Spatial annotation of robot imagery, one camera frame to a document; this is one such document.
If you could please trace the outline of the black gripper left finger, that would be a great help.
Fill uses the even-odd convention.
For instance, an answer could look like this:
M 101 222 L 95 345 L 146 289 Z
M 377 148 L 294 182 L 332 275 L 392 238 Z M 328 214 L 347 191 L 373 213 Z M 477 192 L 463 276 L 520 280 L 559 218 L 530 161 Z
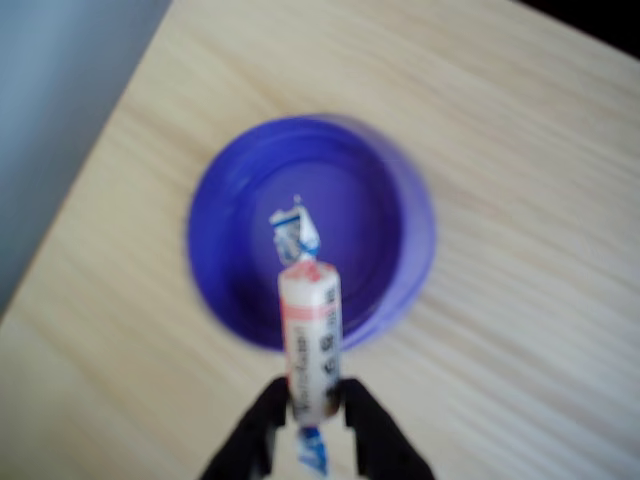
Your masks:
M 272 473 L 276 431 L 286 424 L 285 377 L 273 379 L 245 411 L 200 479 L 264 479 Z

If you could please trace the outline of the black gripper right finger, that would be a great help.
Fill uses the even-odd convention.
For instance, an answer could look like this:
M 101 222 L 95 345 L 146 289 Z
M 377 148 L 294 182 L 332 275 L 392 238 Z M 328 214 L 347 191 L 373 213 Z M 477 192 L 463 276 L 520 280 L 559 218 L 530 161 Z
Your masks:
M 435 479 L 429 464 L 363 383 L 355 378 L 343 379 L 341 400 L 345 425 L 354 434 L 359 477 Z

